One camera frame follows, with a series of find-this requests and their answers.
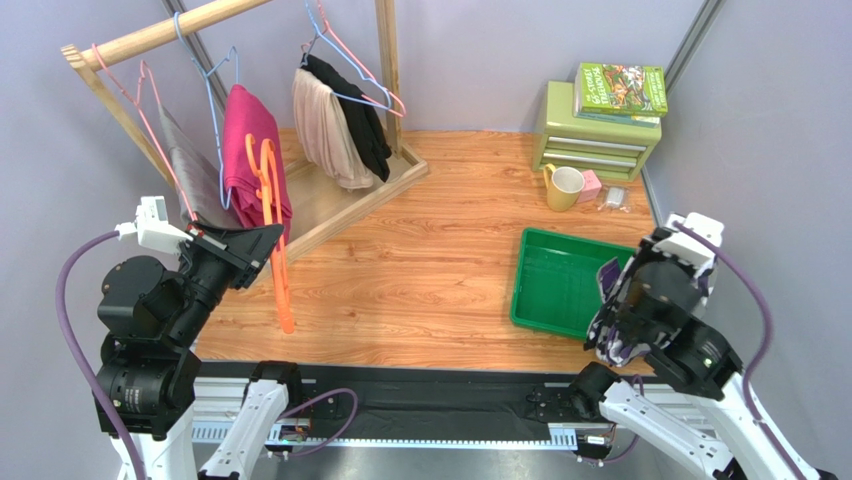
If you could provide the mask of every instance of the clear plastic package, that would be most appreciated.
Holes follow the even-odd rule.
[[[598,211],[620,210],[630,213],[629,193],[630,191],[624,187],[603,185],[597,198]]]

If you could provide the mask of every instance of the magenta garment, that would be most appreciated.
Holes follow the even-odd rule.
[[[275,163],[278,169],[278,188],[282,199],[281,214],[284,217],[285,239],[290,239],[290,221],[293,208],[287,196],[287,182],[281,162],[281,145],[278,139],[278,124],[275,117],[260,100],[242,85],[234,85],[225,105],[225,130],[222,141],[225,188],[232,188],[231,204],[243,227],[263,226],[263,202],[257,197],[260,180],[251,172],[246,154],[246,135],[256,139],[254,158],[260,162],[260,145],[264,139],[275,144]]]

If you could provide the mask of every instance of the wooden clothing rack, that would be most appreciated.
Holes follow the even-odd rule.
[[[178,17],[180,30],[184,35],[190,35],[270,1],[216,0],[181,14]],[[394,0],[375,2],[382,84],[398,94],[399,64]],[[177,32],[174,20],[170,18],[99,45],[98,52],[109,67],[175,40]],[[173,187],[168,168],[154,146],[98,76],[101,65],[94,52],[91,49],[81,52],[74,45],[68,45],[62,49],[62,54],[160,175]],[[393,155],[388,159],[392,178],[387,183],[379,185],[380,182],[376,182],[377,185],[373,188],[348,192],[325,175],[320,167],[305,158],[286,166],[287,190],[294,212],[290,243],[287,245],[288,263],[366,217],[429,173],[426,162],[403,140],[400,119],[387,113],[386,129],[387,142],[393,151]]]

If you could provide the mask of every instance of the book cover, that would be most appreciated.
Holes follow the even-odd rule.
[[[598,122],[620,123],[636,127],[656,128],[660,126],[660,117],[643,117],[641,115],[607,115],[605,113],[574,112],[577,118],[595,120]]]
[[[662,117],[668,113],[662,67],[581,63],[577,112]]]

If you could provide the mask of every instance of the green plastic basket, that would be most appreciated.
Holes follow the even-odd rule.
[[[601,307],[597,273],[634,249],[535,228],[524,230],[509,316],[515,325],[585,339]]]

